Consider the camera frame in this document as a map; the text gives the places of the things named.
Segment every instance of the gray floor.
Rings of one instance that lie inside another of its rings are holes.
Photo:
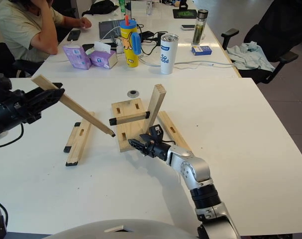
[[[233,37],[229,46],[241,44],[252,25],[258,23],[272,0],[195,0],[199,8],[209,10],[208,24],[222,42],[220,34],[229,28],[240,33]],[[270,84],[258,84],[259,89],[272,106],[302,153],[302,44],[293,48],[299,58],[286,65]],[[7,239],[39,239],[41,235],[10,233]],[[302,234],[294,235],[302,239]]]

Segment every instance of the tissue box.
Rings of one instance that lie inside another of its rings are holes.
[[[117,62],[116,52],[94,51],[89,55],[92,64],[111,69]]]
[[[63,50],[74,68],[87,70],[91,67],[91,61],[81,46],[66,45]]]
[[[210,55],[211,49],[209,46],[193,46],[192,52],[195,56]]]

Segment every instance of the black hair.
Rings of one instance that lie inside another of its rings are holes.
[[[31,6],[31,5],[33,5],[33,3],[31,2],[31,0],[9,0],[9,1],[13,2],[13,3],[20,3],[23,6]]]

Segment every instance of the light blue cloth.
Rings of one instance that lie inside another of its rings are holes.
[[[227,48],[227,53],[239,70],[262,69],[273,72],[275,69],[254,41]]]

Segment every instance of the white cup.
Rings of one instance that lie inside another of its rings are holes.
[[[173,72],[179,37],[167,33],[161,37],[161,73],[171,74]]]

